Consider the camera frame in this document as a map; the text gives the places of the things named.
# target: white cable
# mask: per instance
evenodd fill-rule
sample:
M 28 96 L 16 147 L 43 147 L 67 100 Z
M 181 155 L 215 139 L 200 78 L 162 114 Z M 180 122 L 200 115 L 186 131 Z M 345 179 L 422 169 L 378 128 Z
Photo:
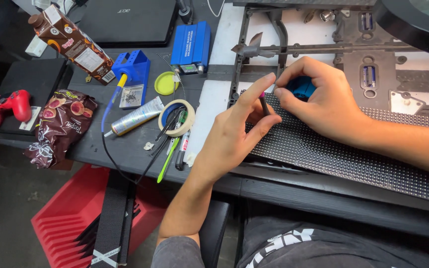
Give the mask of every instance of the white cable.
M 221 11 L 223 10 L 224 0 L 223 0 L 223 3 L 221 4 L 221 8 L 219 9 L 219 13 L 218 13 L 218 15 L 216 15 L 216 14 L 213 12 L 213 9 L 211 9 L 210 0 L 206 0 L 206 1 L 208 2 L 208 7 L 210 8 L 211 13 L 213 13 L 213 15 L 214 15 L 215 17 L 219 17 L 219 15 L 221 14 Z

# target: person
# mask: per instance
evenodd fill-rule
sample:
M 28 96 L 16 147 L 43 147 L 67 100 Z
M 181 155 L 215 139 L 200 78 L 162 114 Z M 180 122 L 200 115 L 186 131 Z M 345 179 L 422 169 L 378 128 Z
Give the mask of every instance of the person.
M 312 77 L 317 88 L 307 102 L 283 88 L 300 75 Z M 258 100 L 275 80 L 273 73 L 257 80 L 234 106 L 214 120 L 187 180 L 160 225 L 152 268 L 204 266 L 198 231 L 206 217 L 213 184 L 238 166 L 270 128 L 281 122 L 271 107 L 271 115 L 264 117 Z M 429 171 L 429 128 L 369 118 L 356 105 L 341 70 L 303 57 L 286 68 L 276 86 L 274 94 L 281 106 L 319 134 Z M 255 124 L 248 133 L 245 122 Z M 237 267 L 429 268 L 429 254 L 345 230 L 264 215 L 250 217 Z

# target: green tool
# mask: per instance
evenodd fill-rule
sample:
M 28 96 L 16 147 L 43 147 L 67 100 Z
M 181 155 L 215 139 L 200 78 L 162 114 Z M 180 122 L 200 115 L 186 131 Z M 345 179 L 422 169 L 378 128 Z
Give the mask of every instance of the green tool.
M 162 171 L 158 175 L 157 183 L 160 183 L 160 181 L 163 180 L 163 177 L 165 176 L 166 168 L 168 167 L 168 163 L 170 162 L 170 159 L 172 158 L 173 151 L 175 150 L 176 146 L 178 145 L 178 141 L 180 141 L 180 137 L 176 137 L 175 141 L 173 142 L 172 148 L 170 149 L 170 153 L 168 154 L 168 157 L 166 158 L 165 164 L 163 165 Z

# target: laptop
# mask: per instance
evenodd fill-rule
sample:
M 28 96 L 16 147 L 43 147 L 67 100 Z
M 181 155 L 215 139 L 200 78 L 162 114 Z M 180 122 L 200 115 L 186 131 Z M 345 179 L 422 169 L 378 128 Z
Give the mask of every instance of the laptop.
M 177 15 L 175 0 L 90 0 L 78 26 L 102 48 L 163 47 Z

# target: concrete floor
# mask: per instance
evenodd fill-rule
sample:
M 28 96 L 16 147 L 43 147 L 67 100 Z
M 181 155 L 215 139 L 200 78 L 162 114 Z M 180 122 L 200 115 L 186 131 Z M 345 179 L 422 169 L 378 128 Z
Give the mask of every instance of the concrete floor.
M 31 225 L 31 218 L 83 165 L 71 171 L 37 169 L 22 149 L 0 145 L 0 267 L 48 268 L 49 263 Z M 127 268 L 149 268 L 158 228 L 129 257 Z M 219 268 L 234 266 L 237 225 L 228 221 Z

